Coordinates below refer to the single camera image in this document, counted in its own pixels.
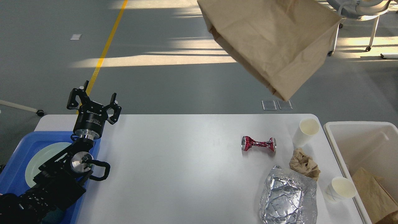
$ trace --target robotic arm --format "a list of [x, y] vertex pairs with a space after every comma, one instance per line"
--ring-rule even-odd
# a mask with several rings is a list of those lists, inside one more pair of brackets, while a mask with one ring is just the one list
[[[121, 107], [117, 105], [116, 93], [107, 106], [90, 100], [87, 86], [88, 81], [72, 89], [66, 106], [79, 111], [71, 136], [73, 143], [39, 167], [41, 172], [33, 178], [35, 186], [20, 196], [10, 193], [0, 196], [0, 224], [39, 223], [56, 207], [66, 210], [73, 205], [86, 192], [83, 185], [87, 179], [103, 181], [108, 177], [110, 165], [94, 160], [89, 150], [94, 140], [101, 138], [105, 122], [118, 121]], [[113, 115], [109, 117], [107, 111], [110, 109]], [[102, 177], [92, 175], [94, 165], [105, 168]]]

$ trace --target brown paper bag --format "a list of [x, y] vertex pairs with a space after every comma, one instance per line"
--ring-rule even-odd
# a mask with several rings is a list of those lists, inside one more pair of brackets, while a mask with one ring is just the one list
[[352, 180], [373, 224], [398, 224], [398, 204], [378, 183], [380, 177], [360, 167]]
[[341, 18], [314, 0], [198, 0], [215, 41], [288, 100], [324, 63]]

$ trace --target white plate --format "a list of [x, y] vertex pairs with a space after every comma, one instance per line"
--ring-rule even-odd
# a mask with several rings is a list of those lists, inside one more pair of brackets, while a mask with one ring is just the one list
[[33, 178], [40, 173], [39, 166], [51, 159], [58, 152], [68, 147], [70, 144], [71, 143], [69, 142], [57, 142], [38, 151], [29, 161], [25, 170], [25, 180], [27, 185], [29, 187], [35, 186], [36, 183], [33, 181]]

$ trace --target blue tray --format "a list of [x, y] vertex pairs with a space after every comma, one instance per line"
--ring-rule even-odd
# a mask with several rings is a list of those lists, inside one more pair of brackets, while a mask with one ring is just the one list
[[[23, 137], [0, 174], [0, 193], [13, 193], [19, 196], [28, 190], [29, 186], [25, 181], [25, 169], [32, 157], [48, 145], [57, 142], [72, 143], [71, 134], [72, 132], [32, 132]], [[98, 155], [100, 141], [100, 139], [94, 140], [94, 147], [90, 150], [94, 158]], [[61, 224], [76, 222], [83, 198], [84, 195], [65, 211]]]

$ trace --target crumpled brown paper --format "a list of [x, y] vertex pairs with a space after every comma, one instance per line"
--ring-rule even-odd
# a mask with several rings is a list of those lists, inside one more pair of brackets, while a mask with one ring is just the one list
[[362, 167], [352, 176], [372, 223], [398, 224], [398, 204], [379, 184], [380, 179]]
[[293, 156], [289, 163], [290, 169], [303, 174], [304, 176], [311, 177], [313, 180], [317, 181], [320, 170], [318, 164], [316, 164], [311, 156], [306, 155], [302, 148], [295, 149], [293, 151]]

